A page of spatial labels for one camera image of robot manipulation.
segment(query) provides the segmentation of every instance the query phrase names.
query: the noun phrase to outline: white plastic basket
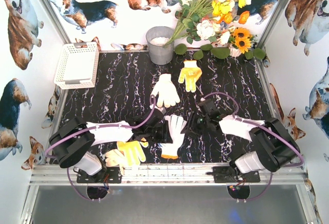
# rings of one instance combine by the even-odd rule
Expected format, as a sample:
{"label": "white plastic basket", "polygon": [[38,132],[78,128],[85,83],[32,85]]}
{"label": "white plastic basket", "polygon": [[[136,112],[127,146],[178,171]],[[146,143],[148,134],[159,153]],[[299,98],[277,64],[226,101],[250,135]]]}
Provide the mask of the white plastic basket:
{"label": "white plastic basket", "polygon": [[95,42],[63,45],[53,82],[62,89],[93,88],[98,57]]}

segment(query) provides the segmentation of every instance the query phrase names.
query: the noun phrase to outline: white glove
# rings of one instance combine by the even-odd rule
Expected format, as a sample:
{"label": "white glove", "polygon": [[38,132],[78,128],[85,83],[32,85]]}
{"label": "white glove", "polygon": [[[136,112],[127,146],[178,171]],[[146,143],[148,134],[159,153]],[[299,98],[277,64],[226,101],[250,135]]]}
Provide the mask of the white glove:
{"label": "white glove", "polygon": [[[118,123],[103,123],[103,124],[87,122],[87,127],[89,128],[92,126],[106,125],[106,124],[129,125],[125,121],[120,121]],[[127,142],[133,135],[131,129],[123,128],[123,127],[104,127],[104,128],[90,130],[90,132],[95,135],[95,141],[93,142],[93,145],[100,143],[117,142],[117,141]]]}
{"label": "white glove", "polygon": [[177,151],[182,146],[185,134],[180,134],[181,130],[186,126],[186,121],[182,116],[170,115],[165,116],[165,120],[169,123],[169,133],[173,143],[160,143],[162,148],[161,157],[166,159],[177,159]]}
{"label": "white glove", "polygon": [[151,95],[159,94],[157,106],[165,107],[175,106],[180,102],[175,85],[171,82],[171,74],[162,74],[159,81],[155,84]]}
{"label": "white glove", "polygon": [[128,167],[127,158],[118,149],[111,150],[105,153],[106,166],[117,166],[119,165],[121,174],[124,175],[124,168]]}
{"label": "white glove", "polygon": [[[233,118],[232,115],[226,116],[224,119],[220,121],[221,130],[224,134],[231,134],[235,135],[244,139],[247,139],[251,141],[251,137],[249,135],[249,131],[253,128],[255,128],[255,125],[247,124],[242,122],[241,120],[248,120],[240,118],[239,116],[235,115],[235,118]],[[263,120],[248,120],[255,122],[259,125],[263,125]]]}

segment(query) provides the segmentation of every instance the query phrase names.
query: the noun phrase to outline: flower bouquet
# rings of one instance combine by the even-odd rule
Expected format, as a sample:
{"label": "flower bouquet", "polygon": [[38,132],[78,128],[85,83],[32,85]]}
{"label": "flower bouquet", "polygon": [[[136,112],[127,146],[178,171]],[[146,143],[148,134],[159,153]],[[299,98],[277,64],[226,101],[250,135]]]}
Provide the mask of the flower bouquet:
{"label": "flower bouquet", "polygon": [[[193,41],[209,40],[212,44],[225,46],[213,48],[211,44],[203,45],[194,54],[199,60],[203,57],[203,50],[210,50],[219,59],[229,55],[238,56],[250,52],[255,37],[244,28],[230,26],[232,22],[245,24],[250,12],[244,11],[237,16],[238,7],[243,8],[251,4],[251,0],[178,0],[181,10],[176,11],[178,19],[174,34],[167,45],[179,38],[186,38],[189,44]],[[177,54],[184,54],[186,45],[180,44],[175,48]]]}

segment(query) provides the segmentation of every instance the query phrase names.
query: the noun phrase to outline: black marble table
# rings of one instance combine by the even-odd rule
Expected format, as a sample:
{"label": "black marble table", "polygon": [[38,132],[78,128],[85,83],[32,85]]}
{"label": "black marble table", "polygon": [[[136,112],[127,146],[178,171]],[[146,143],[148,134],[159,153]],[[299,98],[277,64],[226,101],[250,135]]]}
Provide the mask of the black marble table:
{"label": "black marble table", "polygon": [[[193,51],[185,56],[175,56],[171,63],[158,66],[150,61],[148,52],[101,53],[95,88],[68,91],[61,116],[60,127],[75,116],[86,121],[109,123],[126,120],[144,114],[149,109],[149,96],[162,73],[171,73],[181,102],[167,109],[167,115],[181,115],[187,120],[191,111],[199,112],[200,98],[214,91],[223,91],[234,97],[240,105],[239,116],[249,119],[270,117],[269,107],[254,62],[242,58],[215,59],[205,54],[198,61],[202,76],[197,81],[195,93],[186,92],[185,85],[178,83],[184,59],[192,59]],[[213,96],[217,107],[227,114],[234,109],[233,102],[226,97]],[[91,153],[105,159],[104,154],[116,148],[116,143],[105,143],[90,148]],[[145,163],[198,163],[225,162],[252,151],[252,143],[223,134],[185,136],[178,150],[179,158],[161,158],[161,148],[151,144],[143,148]]]}

